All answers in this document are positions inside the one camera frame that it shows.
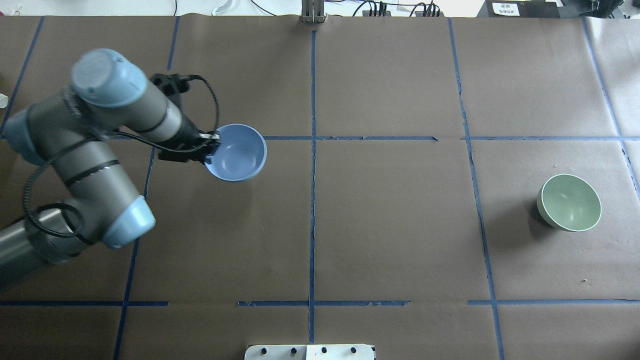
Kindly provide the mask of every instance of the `green bowl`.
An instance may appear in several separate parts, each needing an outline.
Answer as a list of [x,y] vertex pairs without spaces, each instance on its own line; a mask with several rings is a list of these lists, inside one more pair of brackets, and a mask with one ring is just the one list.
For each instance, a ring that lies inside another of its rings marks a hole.
[[596,226],[602,205],[596,191],[585,180],[559,174],[538,192],[538,211],[549,225],[564,231],[587,231]]

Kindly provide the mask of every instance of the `light blue joint cap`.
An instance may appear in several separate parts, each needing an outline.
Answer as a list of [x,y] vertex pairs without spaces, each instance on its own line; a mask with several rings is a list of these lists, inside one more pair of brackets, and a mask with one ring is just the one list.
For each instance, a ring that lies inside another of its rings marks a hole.
[[139,195],[109,226],[102,242],[112,249],[119,249],[146,234],[155,224],[156,218],[151,213],[147,201]]
[[38,155],[31,140],[28,118],[29,108],[10,117],[4,126],[4,135],[13,151],[34,165],[42,165],[44,160]]
[[94,49],[71,69],[71,87],[84,101],[119,108],[137,101],[147,89],[147,77],[120,53]]

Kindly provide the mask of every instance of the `white label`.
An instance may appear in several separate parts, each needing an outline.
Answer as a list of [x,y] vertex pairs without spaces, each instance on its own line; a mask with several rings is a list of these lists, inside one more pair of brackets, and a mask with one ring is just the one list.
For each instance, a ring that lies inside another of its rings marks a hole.
[[518,4],[492,3],[492,5],[493,13],[496,15],[520,16],[520,12],[518,11]]

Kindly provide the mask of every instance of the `bowl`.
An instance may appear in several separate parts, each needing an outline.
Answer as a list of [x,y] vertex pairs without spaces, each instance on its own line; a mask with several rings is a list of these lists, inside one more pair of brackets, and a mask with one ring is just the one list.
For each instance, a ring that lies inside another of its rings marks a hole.
[[205,166],[218,179],[245,181],[255,177],[267,160],[267,143],[251,126],[229,124],[218,128],[220,146]]
[[564,231],[587,231],[596,226],[602,204],[596,191],[571,174],[551,177],[538,192],[538,211],[549,225]]

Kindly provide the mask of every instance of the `white bracket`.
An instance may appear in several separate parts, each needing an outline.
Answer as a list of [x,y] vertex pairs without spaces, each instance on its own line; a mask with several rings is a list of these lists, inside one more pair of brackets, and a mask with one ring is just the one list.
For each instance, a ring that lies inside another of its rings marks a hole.
[[254,345],[244,360],[376,360],[372,345]]
[[324,22],[324,0],[302,0],[302,22]]

